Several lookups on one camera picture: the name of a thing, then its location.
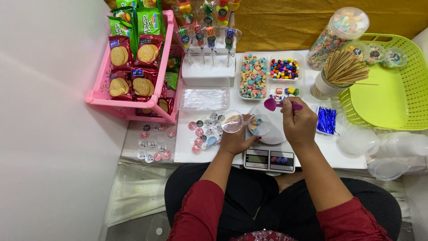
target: woman's left hand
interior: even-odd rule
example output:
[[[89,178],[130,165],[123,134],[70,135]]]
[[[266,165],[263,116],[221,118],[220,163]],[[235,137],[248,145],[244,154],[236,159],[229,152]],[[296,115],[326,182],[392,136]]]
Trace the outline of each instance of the woman's left hand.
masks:
[[[244,121],[248,121],[251,118],[250,114],[244,114]],[[223,132],[223,136],[220,142],[220,151],[225,151],[233,156],[238,155],[250,148],[257,140],[261,139],[260,136],[252,136],[250,139],[243,141],[242,135],[247,128],[247,125],[243,125],[242,128],[235,133]]]

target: green snack packet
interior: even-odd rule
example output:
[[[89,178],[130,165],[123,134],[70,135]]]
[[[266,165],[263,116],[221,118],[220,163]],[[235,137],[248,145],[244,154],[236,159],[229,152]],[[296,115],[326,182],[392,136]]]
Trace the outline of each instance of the green snack packet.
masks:
[[[126,6],[126,7],[113,9],[110,12],[113,13],[113,17],[121,18],[125,20],[127,23],[132,25],[134,34],[133,36],[130,36],[130,41],[131,41],[131,51],[132,51],[132,54],[134,54],[135,56],[138,48],[138,36],[137,36],[138,25],[137,25],[137,14],[135,12],[135,8],[132,6]]]
[[[138,7],[139,8],[157,8],[160,12],[160,33],[163,34],[163,41],[165,41],[166,36],[166,27],[165,22],[163,21],[163,15],[162,15],[162,3],[161,0],[138,0]]]
[[[177,73],[165,73],[165,82],[168,84],[166,85],[166,88],[168,90],[177,90],[177,83],[178,83],[178,74]]]
[[[127,23],[122,18],[107,16],[110,21],[111,35],[128,36],[130,40],[130,48],[132,53],[137,52],[138,43],[134,40],[134,29],[131,24]]]
[[[181,58],[175,55],[170,55],[168,63],[166,64],[166,70],[177,73],[180,69]]]
[[[137,8],[138,36],[160,34],[160,19],[163,16],[156,8]]]
[[[117,7],[133,6],[137,7],[137,0],[116,0]]]

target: gold fabric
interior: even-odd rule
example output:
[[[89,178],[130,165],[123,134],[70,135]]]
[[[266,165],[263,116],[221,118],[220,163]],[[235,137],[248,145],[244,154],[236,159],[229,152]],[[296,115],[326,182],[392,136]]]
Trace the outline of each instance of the gold fabric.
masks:
[[[115,0],[104,0],[110,8]],[[162,0],[171,9],[176,0]],[[342,7],[367,13],[367,33],[386,33],[412,39],[428,27],[426,0],[241,0],[235,12],[235,28],[242,31],[237,52],[308,49]]]

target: digital kitchen scale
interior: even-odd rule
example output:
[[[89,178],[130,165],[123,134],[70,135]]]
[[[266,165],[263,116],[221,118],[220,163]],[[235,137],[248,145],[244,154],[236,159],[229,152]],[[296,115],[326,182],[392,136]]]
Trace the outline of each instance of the digital kitchen scale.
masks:
[[[272,121],[269,132],[262,136],[243,153],[244,167],[267,172],[293,173],[297,158],[284,135],[281,108],[270,111],[263,102],[254,106],[250,114],[265,114]],[[248,128],[244,132],[245,140],[252,136]]]

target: woman's right hand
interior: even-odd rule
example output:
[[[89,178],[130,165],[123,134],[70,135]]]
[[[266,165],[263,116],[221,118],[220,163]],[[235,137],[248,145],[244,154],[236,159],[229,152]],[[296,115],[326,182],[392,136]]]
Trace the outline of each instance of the woman's right hand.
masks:
[[[293,110],[292,104],[303,105],[303,109]],[[308,105],[299,97],[288,97],[282,100],[281,112],[284,134],[293,150],[313,147],[318,116]]]

